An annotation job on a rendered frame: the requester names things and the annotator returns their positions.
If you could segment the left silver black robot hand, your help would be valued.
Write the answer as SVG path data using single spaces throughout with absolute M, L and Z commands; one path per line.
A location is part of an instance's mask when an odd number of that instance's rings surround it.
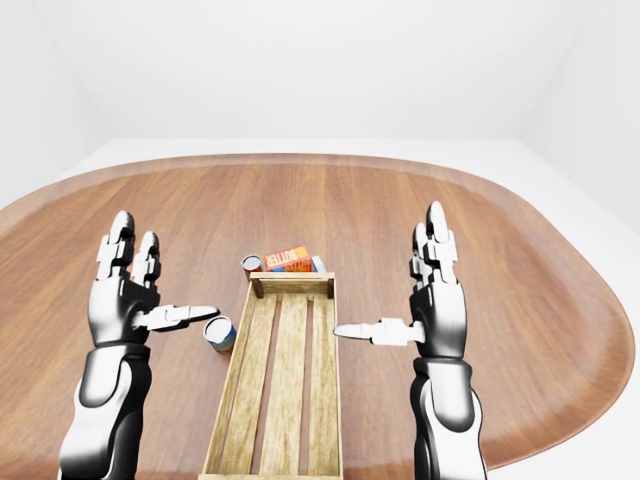
M 158 236 L 146 232 L 138 252 L 134 242 L 134 218 L 122 210 L 102 238 L 89 294 L 88 321 L 96 346 L 143 344 L 151 331 L 181 329 L 220 314 L 215 306 L 162 306 L 156 286 L 161 274 Z

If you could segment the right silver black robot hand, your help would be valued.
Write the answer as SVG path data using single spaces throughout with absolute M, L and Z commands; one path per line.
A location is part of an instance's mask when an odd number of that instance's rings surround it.
M 374 345 L 405 346 L 413 341 L 423 357 L 460 359 L 466 344 L 465 297 L 454 272 L 455 237 L 440 202 L 432 202 L 426 221 L 414 228 L 412 250 L 409 271 L 416 281 L 409 298 L 412 322 L 382 318 L 373 324 L 339 325 L 334 334 Z

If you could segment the blue orange soup tin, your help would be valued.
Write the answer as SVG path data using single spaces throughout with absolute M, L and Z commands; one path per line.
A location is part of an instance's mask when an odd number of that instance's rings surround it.
M 209 320 L 204 327 L 203 335 L 217 352 L 232 352 L 236 340 L 236 329 L 228 317 L 217 316 Z

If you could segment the wooden slat tray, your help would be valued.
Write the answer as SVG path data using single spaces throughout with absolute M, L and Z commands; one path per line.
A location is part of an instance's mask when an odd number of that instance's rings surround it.
M 198 480 L 344 480 L 335 276 L 253 273 Z

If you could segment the orange butter box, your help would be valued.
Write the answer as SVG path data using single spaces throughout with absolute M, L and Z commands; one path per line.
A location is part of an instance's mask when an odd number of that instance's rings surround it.
M 312 272 L 313 262 L 306 246 L 300 245 L 263 257 L 267 272 Z

